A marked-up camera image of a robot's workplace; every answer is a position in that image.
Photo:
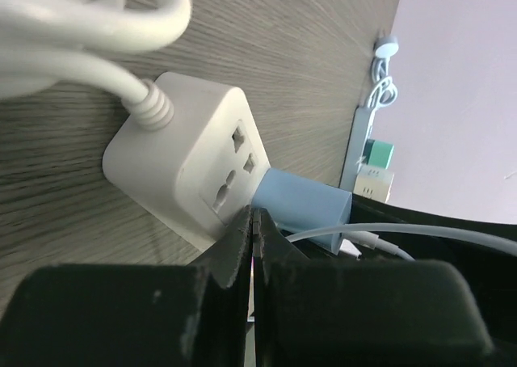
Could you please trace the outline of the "white USB power strip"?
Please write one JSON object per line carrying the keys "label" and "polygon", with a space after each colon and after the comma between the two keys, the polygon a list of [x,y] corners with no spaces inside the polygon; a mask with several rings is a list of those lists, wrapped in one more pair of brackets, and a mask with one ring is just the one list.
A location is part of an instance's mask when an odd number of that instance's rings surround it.
{"label": "white USB power strip", "polygon": [[146,131],[126,120],[104,151],[103,173],[206,251],[250,204],[271,165],[241,88],[172,72],[156,83],[172,100],[171,121]]}

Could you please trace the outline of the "white cube socket adapter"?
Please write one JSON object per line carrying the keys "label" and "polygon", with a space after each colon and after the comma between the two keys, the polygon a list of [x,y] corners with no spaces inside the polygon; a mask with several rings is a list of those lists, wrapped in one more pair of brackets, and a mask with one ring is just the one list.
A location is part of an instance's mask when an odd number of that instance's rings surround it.
{"label": "white cube socket adapter", "polygon": [[394,173],[387,169],[362,165],[356,176],[353,193],[381,203],[387,203],[393,178]]}

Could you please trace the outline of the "light blue power strip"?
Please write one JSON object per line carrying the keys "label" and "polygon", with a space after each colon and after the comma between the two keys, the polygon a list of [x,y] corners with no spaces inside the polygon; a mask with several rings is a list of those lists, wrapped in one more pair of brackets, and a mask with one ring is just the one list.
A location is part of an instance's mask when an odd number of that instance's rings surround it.
{"label": "light blue power strip", "polygon": [[366,107],[358,107],[355,110],[339,183],[339,188],[345,191],[352,192],[355,186],[356,176],[363,160],[364,146],[371,133],[374,116],[375,111]]}

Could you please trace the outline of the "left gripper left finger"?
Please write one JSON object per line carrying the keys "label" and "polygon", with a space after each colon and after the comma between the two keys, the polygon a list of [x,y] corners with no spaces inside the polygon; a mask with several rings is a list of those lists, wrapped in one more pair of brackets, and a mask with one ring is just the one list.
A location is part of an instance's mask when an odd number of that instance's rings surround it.
{"label": "left gripper left finger", "polygon": [[16,288],[4,366],[241,366],[252,211],[187,265],[59,264]]}

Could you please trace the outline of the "blue USB charger plug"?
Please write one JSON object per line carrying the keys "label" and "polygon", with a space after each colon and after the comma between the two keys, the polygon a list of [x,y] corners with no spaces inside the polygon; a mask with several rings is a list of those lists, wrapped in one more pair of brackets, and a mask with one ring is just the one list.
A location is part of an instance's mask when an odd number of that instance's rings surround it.
{"label": "blue USB charger plug", "polygon": [[352,194],[341,188],[271,168],[251,202],[266,209],[279,229],[296,234],[347,224]]}

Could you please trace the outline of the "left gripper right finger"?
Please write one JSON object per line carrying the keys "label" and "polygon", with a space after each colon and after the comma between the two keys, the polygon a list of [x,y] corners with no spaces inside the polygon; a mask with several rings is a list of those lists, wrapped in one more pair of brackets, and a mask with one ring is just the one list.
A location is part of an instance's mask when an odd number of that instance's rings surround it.
{"label": "left gripper right finger", "polygon": [[494,342],[463,276],[435,260],[309,259],[253,212],[260,366],[488,366]]}

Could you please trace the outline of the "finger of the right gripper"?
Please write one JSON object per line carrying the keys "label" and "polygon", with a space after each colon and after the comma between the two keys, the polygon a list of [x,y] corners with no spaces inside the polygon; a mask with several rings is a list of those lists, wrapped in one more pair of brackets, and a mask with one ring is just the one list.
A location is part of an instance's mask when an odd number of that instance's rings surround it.
{"label": "finger of the right gripper", "polygon": [[311,241],[324,247],[333,237],[405,260],[516,257],[516,226],[441,217],[358,196],[352,201],[347,224],[291,234],[288,241]]}

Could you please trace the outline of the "teal plug adapter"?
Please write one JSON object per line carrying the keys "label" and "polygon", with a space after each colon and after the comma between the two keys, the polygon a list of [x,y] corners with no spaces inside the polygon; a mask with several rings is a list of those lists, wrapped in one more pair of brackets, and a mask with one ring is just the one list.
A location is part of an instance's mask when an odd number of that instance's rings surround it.
{"label": "teal plug adapter", "polygon": [[368,139],[364,147],[364,162],[369,166],[388,169],[394,152],[391,143]]}

